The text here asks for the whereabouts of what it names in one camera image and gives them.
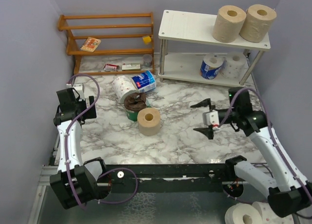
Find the brown roll back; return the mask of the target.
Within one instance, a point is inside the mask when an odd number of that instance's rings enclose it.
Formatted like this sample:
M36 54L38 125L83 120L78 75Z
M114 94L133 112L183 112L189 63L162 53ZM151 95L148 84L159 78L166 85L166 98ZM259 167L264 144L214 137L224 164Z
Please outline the brown roll back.
M222 6L217 13L212 36L217 41L230 43L239 36L246 12L234 5Z

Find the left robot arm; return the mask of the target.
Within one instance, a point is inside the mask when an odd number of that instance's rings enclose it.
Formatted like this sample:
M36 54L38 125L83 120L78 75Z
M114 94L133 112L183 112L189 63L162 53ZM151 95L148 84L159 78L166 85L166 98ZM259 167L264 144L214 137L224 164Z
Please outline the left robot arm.
M94 96L85 97L82 84L68 85L57 96L59 106L53 122L58 129L60 160L49 182L62 207L70 209L105 198L109 189L97 182L105 181L108 171L102 158L84 162L81 156L82 125L97 117Z

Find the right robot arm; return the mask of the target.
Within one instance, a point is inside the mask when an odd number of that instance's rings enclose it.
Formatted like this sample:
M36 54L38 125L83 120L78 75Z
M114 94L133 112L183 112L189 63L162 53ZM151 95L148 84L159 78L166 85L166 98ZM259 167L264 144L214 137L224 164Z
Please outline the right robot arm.
M258 92L250 87L230 88L228 92L230 106L227 109L216 109L209 98L192 105L192 108L209 107L202 115L204 127L195 131L212 140L223 125L229 124L235 132L242 130L261 152L273 176L256 169L245 157L236 156L226 160L225 177L230 181L240 178L251 184L281 218L311 206L311 182L282 147L266 108L253 110L249 93L259 95Z

